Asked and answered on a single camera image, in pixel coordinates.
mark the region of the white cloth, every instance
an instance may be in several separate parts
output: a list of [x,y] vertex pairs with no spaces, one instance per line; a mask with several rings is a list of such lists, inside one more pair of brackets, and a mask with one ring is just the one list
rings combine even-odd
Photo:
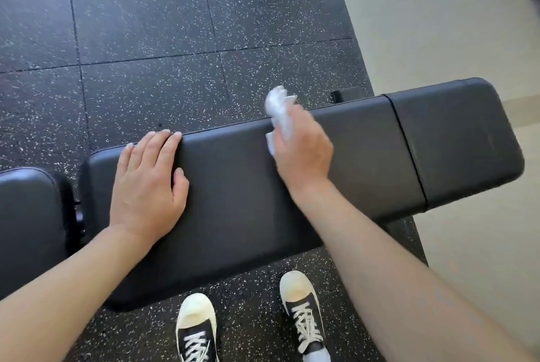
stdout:
[[[294,105],[295,101],[296,95],[287,96],[287,91],[283,86],[274,87],[266,96],[266,114],[272,118],[274,128],[279,126],[285,141],[290,139],[293,134],[293,125],[287,110],[290,106]],[[272,134],[273,132],[266,133],[266,142],[268,144],[268,151],[274,155],[274,139]]]
[[308,353],[302,357],[303,362],[330,362],[330,354],[326,348]]

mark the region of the beige floor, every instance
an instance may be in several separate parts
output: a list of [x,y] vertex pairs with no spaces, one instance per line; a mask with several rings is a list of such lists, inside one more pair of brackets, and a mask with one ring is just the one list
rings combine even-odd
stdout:
[[415,217],[431,267],[540,356],[540,0],[345,0],[376,94],[483,77],[519,180]]

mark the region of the black and white sneaker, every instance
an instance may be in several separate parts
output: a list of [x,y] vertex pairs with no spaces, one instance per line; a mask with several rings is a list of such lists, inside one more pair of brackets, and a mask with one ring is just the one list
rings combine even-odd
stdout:
[[178,312],[176,342],[181,362],[219,362],[215,311],[205,294],[191,294]]
[[279,292],[285,311],[298,331],[298,351],[303,358],[313,352],[328,355],[319,299],[309,279],[300,271],[289,271],[281,277]]

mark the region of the white wipe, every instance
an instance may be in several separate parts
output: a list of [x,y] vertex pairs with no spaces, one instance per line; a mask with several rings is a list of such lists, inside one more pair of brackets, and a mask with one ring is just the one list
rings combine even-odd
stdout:
[[[278,127],[283,134],[285,141],[289,140],[293,134],[293,124],[289,114],[288,108],[294,105],[296,101],[296,95],[287,96],[287,91],[283,86],[274,87],[268,92],[265,100],[265,110],[272,118],[272,125]],[[268,144],[268,151],[274,155],[274,139],[272,138],[273,132],[266,133],[266,142]]]

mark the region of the person's left hand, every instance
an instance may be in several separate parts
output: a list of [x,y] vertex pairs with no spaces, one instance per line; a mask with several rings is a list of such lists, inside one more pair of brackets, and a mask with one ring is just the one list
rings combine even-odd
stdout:
[[184,171],[171,172],[182,134],[150,132],[120,155],[112,190],[110,227],[143,239],[148,249],[176,224],[186,207],[189,182]]

